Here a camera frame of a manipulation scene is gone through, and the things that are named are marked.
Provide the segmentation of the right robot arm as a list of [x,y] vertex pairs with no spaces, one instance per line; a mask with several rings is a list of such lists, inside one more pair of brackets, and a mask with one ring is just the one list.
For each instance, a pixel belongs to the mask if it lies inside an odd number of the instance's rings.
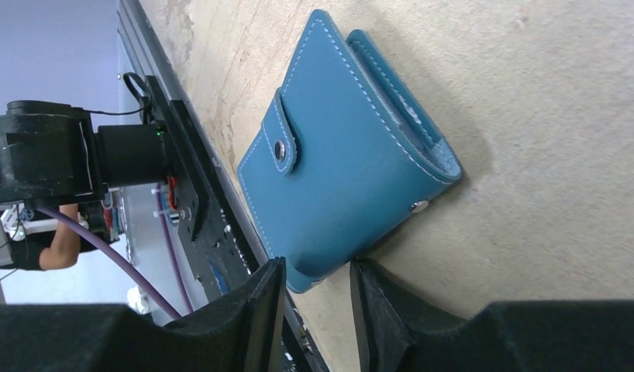
[[[227,222],[221,192],[203,170],[178,101],[152,108],[142,125],[91,127],[88,112],[51,102],[11,102],[0,116],[0,204],[95,202],[110,187],[171,185],[185,248],[237,244],[215,234]],[[27,370],[270,371],[279,366],[290,253],[264,264],[210,305],[159,327],[122,306],[26,306],[1,321],[44,345]],[[634,300],[500,301],[472,319],[433,307],[371,260],[350,263],[353,316],[365,371],[634,371]]]

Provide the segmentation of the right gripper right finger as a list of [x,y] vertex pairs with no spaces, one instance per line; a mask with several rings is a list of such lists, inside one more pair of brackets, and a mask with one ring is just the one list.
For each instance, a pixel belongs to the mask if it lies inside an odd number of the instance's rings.
[[350,265],[364,371],[634,371],[634,300],[496,301],[470,319]]

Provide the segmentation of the blue card holder wallet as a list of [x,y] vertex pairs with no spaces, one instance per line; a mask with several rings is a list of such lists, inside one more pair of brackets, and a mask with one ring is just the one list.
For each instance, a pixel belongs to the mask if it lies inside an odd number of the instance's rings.
[[267,255],[308,291],[456,183],[459,160],[369,35],[316,9],[237,174]]

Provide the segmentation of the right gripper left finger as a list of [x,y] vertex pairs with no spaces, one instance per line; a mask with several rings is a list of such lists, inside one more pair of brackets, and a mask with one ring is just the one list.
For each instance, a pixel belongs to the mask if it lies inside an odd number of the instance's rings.
[[0,371],[278,371],[285,261],[155,325],[125,305],[0,305]]

